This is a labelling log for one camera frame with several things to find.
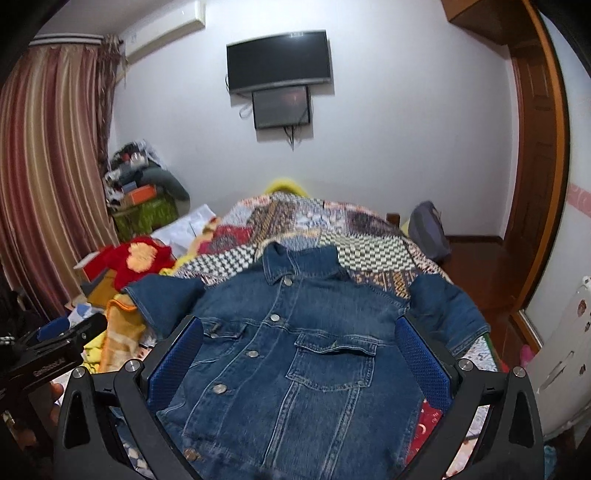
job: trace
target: wall-mounted tv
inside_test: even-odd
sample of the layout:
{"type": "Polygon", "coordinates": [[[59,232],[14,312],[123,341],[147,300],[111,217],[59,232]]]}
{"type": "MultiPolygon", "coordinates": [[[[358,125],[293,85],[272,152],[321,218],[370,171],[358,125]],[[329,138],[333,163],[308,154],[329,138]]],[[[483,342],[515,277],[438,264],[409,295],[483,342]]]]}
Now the wall-mounted tv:
{"type": "Polygon", "coordinates": [[[299,127],[310,123],[310,97],[306,85],[252,92],[255,129],[299,127]]]}
{"type": "Polygon", "coordinates": [[[230,93],[330,82],[325,30],[234,43],[226,52],[230,93]]]}

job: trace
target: ceiling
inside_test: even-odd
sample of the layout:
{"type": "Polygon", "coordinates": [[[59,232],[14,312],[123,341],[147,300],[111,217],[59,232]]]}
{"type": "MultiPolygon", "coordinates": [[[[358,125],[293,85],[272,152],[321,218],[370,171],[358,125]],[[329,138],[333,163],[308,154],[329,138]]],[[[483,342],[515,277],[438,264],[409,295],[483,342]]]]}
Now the ceiling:
{"type": "Polygon", "coordinates": [[[120,34],[171,0],[70,0],[43,25],[40,34],[120,34]]]}

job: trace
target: jacket collar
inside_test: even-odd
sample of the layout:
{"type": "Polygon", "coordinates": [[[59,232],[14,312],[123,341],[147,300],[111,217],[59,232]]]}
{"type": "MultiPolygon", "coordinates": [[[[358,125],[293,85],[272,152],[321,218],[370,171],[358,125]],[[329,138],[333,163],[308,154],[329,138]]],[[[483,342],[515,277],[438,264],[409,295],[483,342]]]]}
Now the jacket collar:
{"type": "Polygon", "coordinates": [[[293,251],[273,242],[265,248],[262,264],[269,285],[285,275],[327,278],[343,274],[348,277],[346,270],[339,265],[337,249],[332,245],[293,251]]]}

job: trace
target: wooden door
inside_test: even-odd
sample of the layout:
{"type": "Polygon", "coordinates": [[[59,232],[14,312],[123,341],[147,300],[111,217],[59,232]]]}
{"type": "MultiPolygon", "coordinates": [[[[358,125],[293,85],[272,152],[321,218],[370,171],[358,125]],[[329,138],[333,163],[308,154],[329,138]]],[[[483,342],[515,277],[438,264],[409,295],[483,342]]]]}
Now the wooden door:
{"type": "Polygon", "coordinates": [[[556,102],[539,40],[511,48],[519,100],[519,162],[505,246],[525,280],[541,248],[557,169],[556,102]]]}

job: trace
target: bed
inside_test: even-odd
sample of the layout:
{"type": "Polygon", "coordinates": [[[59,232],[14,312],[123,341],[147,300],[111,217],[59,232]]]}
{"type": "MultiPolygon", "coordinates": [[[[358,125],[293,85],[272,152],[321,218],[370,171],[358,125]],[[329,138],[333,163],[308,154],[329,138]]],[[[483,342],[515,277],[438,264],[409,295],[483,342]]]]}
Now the bed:
{"type": "MultiPolygon", "coordinates": [[[[397,225],[358,205],[273,193],[241,200],[212,230],[195,243],[193,254],[177,262],[167,274],[180,278],[199,277],[206,285],[213,286],[248,268],[266,245],[277,242],[293,250],[334,245],[339,263],[347,269],[351,279],[404,300],[410,299],[409,285],[419,275],[439,274],[449,281],[445,272],[427,259],[397,225]]],[[[140,341],[140,355],[145,355],[151,345],[153,339],[148,332],[140,341]]],[[[499,369],[498,357],[488,335],[479,337],[464,356],[480,369],[499,369]]],[[[447,476],[465,466],[487,409],[479,407],[447,476]]],[[[440,417],[440,411],[431,408],[426,401],[423,403],[407,463],[440,417]]],[[[132,463],[149,476],[139,452],[131,445],[126,447],[132,463]]]]}

